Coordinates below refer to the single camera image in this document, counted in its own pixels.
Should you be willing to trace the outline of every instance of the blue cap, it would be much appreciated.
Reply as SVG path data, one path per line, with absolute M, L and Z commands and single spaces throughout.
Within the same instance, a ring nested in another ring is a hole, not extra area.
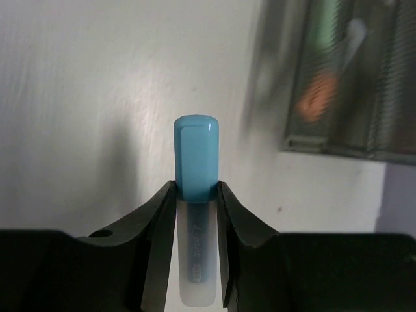
M 182 116 L 175 121 L 175 172 L 179 197 L 187 203 L 215 199 L 218 184 L 218 120 Z

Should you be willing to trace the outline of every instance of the blurry object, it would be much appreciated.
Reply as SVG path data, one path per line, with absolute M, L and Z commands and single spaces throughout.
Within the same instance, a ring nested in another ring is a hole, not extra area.
M 334 2 L 309 2 L 285 149 L 415 164 L 416 1 Z
M 332 16 L 336 16 L 336 10 L 333 11 L 334 12 L 330 13 L 332 13 Z M 351 63 L 351 60 L 354 58 L 358 48 L 364 41 L 366 33 L 367 30 L 365 24 L 361 20 L 353 19 L 349 23 L 347 38 L 345 39 L 348 42 L 348 46 L 346 49 L 345 61 L 342 68 L 343 71 Z M 328 40 L 330 36 L 328 36 L 328 34 L 326 34 L 326 36 L 319 36 L 317 42 L 322 43 L 322 40 L 319 40 L 319 38 L 322 37 L 325 37 L 323 45 L 323 50 L 325 50 L 326 48 L 330 47 L 330 41 Z M 306 93 L 297 104 L 299 114 L 302 115 L 307 122 L 316 122 L 328 108 L 328 105 L 332 102 L 336 93 L 338 80 L 339 78 L 337 76 L 337 71 L 332 70 L 331 68 L 327 71 L 318 71 L 316 76 L 314 76 L 310 87 L 307 89 Z
M 259 23 L 244 111 L 244 130 L 284 124 L 309 0 L 267 0 Z

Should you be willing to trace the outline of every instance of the translucent plastic tube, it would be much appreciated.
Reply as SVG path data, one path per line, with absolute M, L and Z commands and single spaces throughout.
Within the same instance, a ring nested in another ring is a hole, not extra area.
M 216 295 L 218 121 L 182 116 L 174 133 L 179 291 L 186 306 L 206 307 Z
M 189 307 L 207 307 L 216 295 L 216 201 L 177 201 L 179 291 Z

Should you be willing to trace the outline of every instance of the orange object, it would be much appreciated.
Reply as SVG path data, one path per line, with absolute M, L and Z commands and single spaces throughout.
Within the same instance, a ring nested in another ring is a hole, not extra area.
M 338 78 L 335 73 L 320 73 L 312 79 L 307 92 L 296 108 L 308 122 L 316 122 L 331 104 L 337 90 Z

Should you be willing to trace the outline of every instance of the screw hole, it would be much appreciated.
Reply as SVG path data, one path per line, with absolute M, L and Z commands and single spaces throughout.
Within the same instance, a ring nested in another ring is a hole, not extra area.
M 101 229 L 99 231 L 93 232 L 89 237 L 108 237 L 112 235 L 112 231 L 109 229 Z

